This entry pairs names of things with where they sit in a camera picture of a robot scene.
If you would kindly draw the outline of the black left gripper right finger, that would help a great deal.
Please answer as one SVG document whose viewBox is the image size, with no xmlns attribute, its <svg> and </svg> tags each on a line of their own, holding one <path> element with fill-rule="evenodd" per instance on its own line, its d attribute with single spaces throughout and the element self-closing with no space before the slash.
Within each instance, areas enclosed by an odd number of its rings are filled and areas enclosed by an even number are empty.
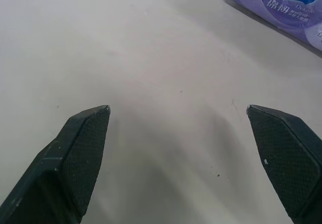
<svg viewBox="0 0 322 224">
<path fill-rule="evenodd" d="M 293 223 L 321 223 L 321 139 L 299 117 L 249 105 L 261 163 Z"/>
</svg>

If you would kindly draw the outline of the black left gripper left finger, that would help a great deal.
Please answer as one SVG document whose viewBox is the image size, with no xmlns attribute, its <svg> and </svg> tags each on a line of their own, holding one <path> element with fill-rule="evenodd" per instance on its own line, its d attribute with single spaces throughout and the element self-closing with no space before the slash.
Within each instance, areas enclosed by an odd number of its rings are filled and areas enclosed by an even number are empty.
<svg viewBox="0 0 322 224">
<path fill-rule="evenodd" d="M 1 205 L 1 223 L 80 223 L 100 171 L 110 107 L 70 117 Z"/>
</svg>

